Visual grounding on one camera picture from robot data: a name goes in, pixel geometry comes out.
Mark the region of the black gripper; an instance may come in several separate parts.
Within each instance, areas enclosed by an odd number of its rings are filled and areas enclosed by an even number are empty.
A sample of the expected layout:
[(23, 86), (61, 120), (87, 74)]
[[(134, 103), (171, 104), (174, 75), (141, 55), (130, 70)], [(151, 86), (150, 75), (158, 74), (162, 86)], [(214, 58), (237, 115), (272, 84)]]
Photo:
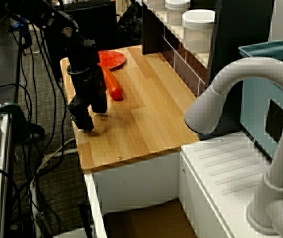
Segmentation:
[(78, 129), (92, 131), (94, 125), (89, 116), (91, 105), (94, 113), (105, 114), (108, 108), (106, 84), (97, 53), (69, 55), (69, 66), (66, 71), (71, 77), (75, 95), (68, 104), (71, 119)]

